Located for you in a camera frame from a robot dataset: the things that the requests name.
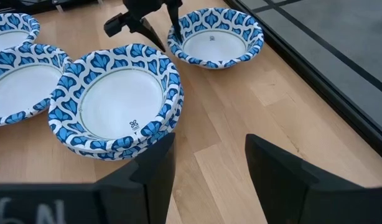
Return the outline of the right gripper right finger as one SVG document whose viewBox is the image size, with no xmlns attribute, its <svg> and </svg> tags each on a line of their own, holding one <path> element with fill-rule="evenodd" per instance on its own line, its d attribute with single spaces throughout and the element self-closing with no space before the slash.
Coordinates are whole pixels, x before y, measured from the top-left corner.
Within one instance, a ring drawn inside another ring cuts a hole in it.
<svg viewBox="0 0 382 224">
<path fill-rule="evenodd" d="M 382 187 L 350 182 L 255 134 L 245 154 L 268 224 L 382 224 Z"/>
</svg>

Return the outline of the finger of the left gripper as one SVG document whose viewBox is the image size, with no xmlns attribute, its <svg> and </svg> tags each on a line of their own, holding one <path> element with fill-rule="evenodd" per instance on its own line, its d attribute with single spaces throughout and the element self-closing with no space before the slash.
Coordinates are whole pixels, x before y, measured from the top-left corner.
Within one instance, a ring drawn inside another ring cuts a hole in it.
<svg viewBox="0 0 382 224">
<path fill-rule="evenodd" d="M 182 43 L 181 27 L 179 24 L 179 8 L 183 5 L 182 2 L 167 2 L 167 10 L 174 27 L 174 32 L 177 40 Z"/>
<path fill-rule="evenodd" d="M 147 37 L 151 42 L 153 42 L 158 48 L 165 52 L 164 44 L 157 35 L 154 28 L 150 25 L 149 21 L 146 18 L 142 18 L 138 21 L 136 25 L 135 32 L 142 34 L 144 37 Z"/>
</svg>

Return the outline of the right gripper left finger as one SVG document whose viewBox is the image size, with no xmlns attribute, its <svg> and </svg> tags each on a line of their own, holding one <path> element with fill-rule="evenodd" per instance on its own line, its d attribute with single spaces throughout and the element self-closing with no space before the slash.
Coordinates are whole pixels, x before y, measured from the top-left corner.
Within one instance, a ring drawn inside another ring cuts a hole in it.
<svg viewBox="0 0 382 224">
<path fill-rule="evenodd" d="M 97 181 L 99 223 L 165 224 L 175 166 L 175 134 L 169 133 Z"/>
</svg>

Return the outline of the black aluminium extrusion frame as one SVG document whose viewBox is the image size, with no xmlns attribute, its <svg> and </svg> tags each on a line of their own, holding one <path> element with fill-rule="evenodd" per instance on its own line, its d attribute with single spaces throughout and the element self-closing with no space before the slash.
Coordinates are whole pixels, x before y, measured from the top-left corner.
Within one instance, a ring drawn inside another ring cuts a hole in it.
<svg viewBox="0 0 382 224">
<path fill-rule="evenodd" d="M 382 157 L 382 0 L 225 0 Z"/>
</svg>

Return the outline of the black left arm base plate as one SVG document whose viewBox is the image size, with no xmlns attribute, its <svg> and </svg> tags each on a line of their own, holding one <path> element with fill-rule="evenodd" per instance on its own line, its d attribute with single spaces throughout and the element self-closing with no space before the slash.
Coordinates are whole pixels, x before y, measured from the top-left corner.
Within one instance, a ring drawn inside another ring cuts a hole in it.
<svg viewBox="0 0 382 224">
<path fill-rule="evenodd" d="M 103 0 L 0 0 L 0 13 L 14 12 L 39 14 L 49 11 L 63 11 L 85 4 L 102 4 Z"/>
</svg>

